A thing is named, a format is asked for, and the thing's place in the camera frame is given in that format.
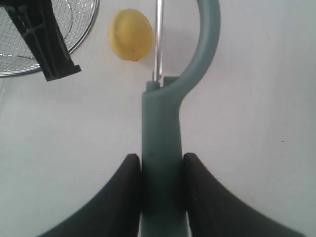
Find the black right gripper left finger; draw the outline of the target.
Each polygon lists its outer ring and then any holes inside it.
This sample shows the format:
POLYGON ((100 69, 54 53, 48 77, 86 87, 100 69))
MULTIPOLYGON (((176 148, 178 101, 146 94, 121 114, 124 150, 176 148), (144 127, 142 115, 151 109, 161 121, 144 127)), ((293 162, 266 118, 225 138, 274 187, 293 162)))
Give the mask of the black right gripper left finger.
POLYGON ((129 154, 95 197, 43 236, 136 237, 140 214, 140 159, 129 154))

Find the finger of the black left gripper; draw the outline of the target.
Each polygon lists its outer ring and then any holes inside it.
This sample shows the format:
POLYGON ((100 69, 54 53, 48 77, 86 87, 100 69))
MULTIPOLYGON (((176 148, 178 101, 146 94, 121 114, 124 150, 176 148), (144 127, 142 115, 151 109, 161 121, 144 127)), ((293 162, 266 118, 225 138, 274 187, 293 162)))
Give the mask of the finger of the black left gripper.
POLYGON ((50 0, 2 0, 0 6, 9 15, 47 81, 81 71, 70 57, 50 0))

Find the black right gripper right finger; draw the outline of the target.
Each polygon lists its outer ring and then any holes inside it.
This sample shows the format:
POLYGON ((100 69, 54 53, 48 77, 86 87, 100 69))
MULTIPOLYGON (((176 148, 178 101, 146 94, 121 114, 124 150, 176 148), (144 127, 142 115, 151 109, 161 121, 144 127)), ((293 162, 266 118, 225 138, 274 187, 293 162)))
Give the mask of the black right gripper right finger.
POLYGON ((194 153, 183 157, 189 226, 194 237, 301 237, 226 189, 194 153))

